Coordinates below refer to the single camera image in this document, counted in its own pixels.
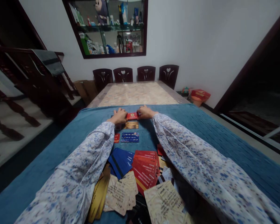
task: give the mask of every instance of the plush toy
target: plush toy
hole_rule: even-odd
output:
[[[107,5],[105,0],[96,0],[96,16],[98,23],[107,24]]]

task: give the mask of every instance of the glass shelf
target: glass shelf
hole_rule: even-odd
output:
[[[85,33],[101,32],[101,31],[140,31],[144,28],[144,24],[127,25],[107,25],[107,26],[78,26],[78,31]]]

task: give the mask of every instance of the blue floral fabric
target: blue floral fabric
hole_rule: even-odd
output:
[[[233,160],[166,115],[152,120],[167,156],[222,222],[280,223],[280,209]],[[16,223],[84,223],[113,142],[114,124],[103,122],[56,167]]]
[[[221,222],[280,223],[280,208],[233,160],[166,115],[156,114],[153,124],[175,168],[214,206]]]
[[[91,132],[56,167],[15,223],[84,223],[114,143],[114,128],[103,122]]]

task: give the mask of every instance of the marble tabletop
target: marble tabletop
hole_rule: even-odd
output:
[[[162,81],[108,84],[87,108],[120,105],[185,104],[185,98]]]

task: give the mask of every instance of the teal blanket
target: teal blanket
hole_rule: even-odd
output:
[[[168,115],[231,158],[252,178],[254,183],[280,207],[280,166],[257,149],[234,135],[193,104],[151,105],[153,110]],[[83,109],[78,116],[33,160],[0,194],[0,223],[13,223],[34,199],[35,193],[61,163],[118,107]],[[135,112],[139,106],[122,106]],[[116,147],[135,150],[156,150],[158,143],[151,120],[139,122],[139,143],[118,143]],[[96,223],[124,223],[115,212],[104,212]]]

